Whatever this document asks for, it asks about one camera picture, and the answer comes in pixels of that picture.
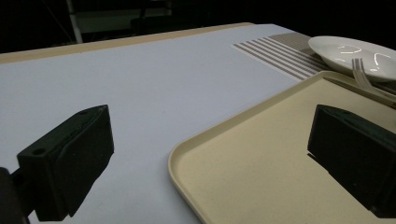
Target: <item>plastic tray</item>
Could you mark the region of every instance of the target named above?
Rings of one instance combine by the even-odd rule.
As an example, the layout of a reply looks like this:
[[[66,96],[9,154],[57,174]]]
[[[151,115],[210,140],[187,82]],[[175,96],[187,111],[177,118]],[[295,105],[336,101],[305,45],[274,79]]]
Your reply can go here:
[[[318,104],[396,133],[396,111],[324,80],[319,72],[175,146],[174,185],[204,223],[396,223],[378,218],[308,157]]]

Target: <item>white table surface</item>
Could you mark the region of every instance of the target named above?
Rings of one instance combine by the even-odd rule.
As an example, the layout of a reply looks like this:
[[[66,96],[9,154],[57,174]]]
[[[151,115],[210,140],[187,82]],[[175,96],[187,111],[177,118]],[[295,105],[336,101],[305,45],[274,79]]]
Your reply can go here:
[[[36,139],[79,110],[109,105],[115,153],[62,223],[200,223],[171,183],[168,155],[296,83],[230,47],[290,32],[257,24],[0,64],[0,166],[14,172]],[[38,223],[35,212],[29,218]]]

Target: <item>white plate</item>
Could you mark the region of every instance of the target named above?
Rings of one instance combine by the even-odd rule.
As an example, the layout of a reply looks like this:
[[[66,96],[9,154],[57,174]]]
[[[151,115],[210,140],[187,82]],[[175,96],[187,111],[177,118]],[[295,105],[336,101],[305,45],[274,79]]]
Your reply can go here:
[[[364,70],[372,81],[396,80],[396,51],[368,42],[338,37],[315,36],[309,47],[337,72],[352,75],[352,59],[363,58]]]

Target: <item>striped placemat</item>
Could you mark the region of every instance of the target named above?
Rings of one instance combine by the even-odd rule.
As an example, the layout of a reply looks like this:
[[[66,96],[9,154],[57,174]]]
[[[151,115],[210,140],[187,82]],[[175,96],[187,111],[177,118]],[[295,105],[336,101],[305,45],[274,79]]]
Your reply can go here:
[[[332,70],[308,45],[310,36],[297,32],[270,35],[237,44],[234,49],[273,67],[297,81],[323,70]],[[396,81],[373,83],[377,88],[396,94]]]

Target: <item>fork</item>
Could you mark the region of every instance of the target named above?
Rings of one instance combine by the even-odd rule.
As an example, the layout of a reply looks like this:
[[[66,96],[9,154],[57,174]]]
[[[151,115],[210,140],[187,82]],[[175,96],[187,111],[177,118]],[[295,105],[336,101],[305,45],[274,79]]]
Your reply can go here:
[[[369,78],[364,72],[362,58],[352,59],[352,72],[353,72],[353,77],[355,78],[356,82],[358,83],[359,87],[361,87],[362,90],[368,91],[375,95],[388,97],[393,101],[396,100],[395,95],[392,95],[391,93],[387,93],[384,91],[380,91],[371,84]]]

